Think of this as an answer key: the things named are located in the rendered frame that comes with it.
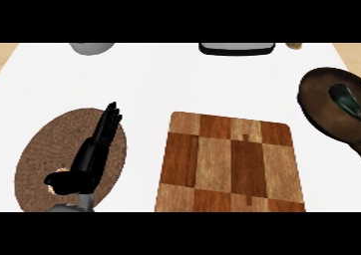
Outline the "black and grey appliance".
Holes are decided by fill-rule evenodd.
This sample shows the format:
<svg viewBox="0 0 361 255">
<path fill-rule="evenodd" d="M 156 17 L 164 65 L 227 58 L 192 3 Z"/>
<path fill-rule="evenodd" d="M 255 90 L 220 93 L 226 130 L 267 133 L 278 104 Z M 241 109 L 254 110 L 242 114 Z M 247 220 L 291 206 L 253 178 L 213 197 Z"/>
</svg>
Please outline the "black and grey appliance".
<svg viewBox="0 0 361 255">
<path fill-rule="evenodd" d="M 207 55 L 257 56 L 266 55 L 275 48 L 273 43 L 199 43 L 198 49 Z"/>
</svg>

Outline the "checkered wooden cutting board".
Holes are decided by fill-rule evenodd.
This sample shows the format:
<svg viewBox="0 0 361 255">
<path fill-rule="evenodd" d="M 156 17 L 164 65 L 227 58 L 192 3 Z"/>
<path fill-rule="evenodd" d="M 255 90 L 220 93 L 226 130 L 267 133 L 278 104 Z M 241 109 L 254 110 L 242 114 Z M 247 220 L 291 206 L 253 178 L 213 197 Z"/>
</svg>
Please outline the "checkered wooden cutting board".
<svg viewBox="0 0 361 255">
<path fill-rule="evenodd" d="M 174 112 L 155 211 L 303 210 L 288 125 Z"/>
</svg>

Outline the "dark brown pan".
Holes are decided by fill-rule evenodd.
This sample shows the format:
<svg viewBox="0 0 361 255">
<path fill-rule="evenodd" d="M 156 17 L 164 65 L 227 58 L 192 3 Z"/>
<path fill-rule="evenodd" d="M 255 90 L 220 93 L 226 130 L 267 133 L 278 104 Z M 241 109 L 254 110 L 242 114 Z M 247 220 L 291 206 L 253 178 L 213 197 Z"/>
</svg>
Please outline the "dark brown pan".
<svg viewBox="0 0 361 255">
<path fill-rule="evenodd" d="M 361 122 L 334 104 L 328 90 L 334 84 L 347 86 L 361 104 L 361 77 L 335 68 L 310 70 L 298 85 L 297 102 L 315 128 L 344 142 L 361 156 Z"/>
</svg>

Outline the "dark green eggplant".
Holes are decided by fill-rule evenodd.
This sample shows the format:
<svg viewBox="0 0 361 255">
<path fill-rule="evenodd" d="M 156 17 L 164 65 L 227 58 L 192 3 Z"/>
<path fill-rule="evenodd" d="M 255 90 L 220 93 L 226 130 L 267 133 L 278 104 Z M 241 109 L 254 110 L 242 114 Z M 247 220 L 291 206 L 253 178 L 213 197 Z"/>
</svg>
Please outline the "dark green eggplant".
<svg viewBox="0 0 361 255">
<path fill-rule="evenodd" d="M 329 98 L 346 114 L 361 122 L 361 104 L 352 91 L 343 84 L 334 84 L 328 90 Z"/>
</svg>

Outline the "grey bowl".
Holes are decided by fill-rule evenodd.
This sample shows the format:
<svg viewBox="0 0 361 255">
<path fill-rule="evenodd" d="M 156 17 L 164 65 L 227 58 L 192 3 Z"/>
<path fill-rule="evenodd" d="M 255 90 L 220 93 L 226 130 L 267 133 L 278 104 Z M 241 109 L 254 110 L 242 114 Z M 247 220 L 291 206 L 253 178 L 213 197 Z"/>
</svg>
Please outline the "grey bowl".
<svg viewBox="0 0 361 255">
<path fill-rule="evenodd" d="M 71 47 L 78 54 L 93 56 L 105 53 L 114 47 L 114 43 L 71 43 Z"/>
</svg>

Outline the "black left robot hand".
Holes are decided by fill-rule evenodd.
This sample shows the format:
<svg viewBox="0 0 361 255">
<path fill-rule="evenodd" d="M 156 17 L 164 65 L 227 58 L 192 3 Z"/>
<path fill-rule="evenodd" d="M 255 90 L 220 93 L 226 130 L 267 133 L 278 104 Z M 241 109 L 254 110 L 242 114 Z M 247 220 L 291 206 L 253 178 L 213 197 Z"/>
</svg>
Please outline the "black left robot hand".
<svg viewBox="0 0 361 255">
<path fill-rule="evenodd" d="M 90 194 L 100 183 L 109 147 L 122 119 L 117 103 L 109 103 L 100 116 L 93 135 L 84 140 L 71 169 L 47 175 L 44 183 L 59 195 Z"/>
</svg>

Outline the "brown round woven placemat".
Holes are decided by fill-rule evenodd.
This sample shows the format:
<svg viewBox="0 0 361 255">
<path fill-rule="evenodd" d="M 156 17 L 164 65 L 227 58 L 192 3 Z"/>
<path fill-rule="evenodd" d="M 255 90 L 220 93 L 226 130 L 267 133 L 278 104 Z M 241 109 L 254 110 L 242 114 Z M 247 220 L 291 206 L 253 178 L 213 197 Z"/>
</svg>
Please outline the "brown round woven placemat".
<svg viewBox="0 0 361 255">
<path fill-rule="evenodd" d="M 78 204 L 80 193 L 59 195 L 44 183 L 53 172 L 68 171 L 84 140 L 93 135 L 105 110 L 80 109 L 56 117 L 32 137 L 19 159 L 14 196 L 26 212 L 46 212 L 54 204 Z M 105 171 L 94 189 L 94 206 L 106 197 L 122 171 L 127 139 L 121 123 L 109 147 Z"/>
</svg>

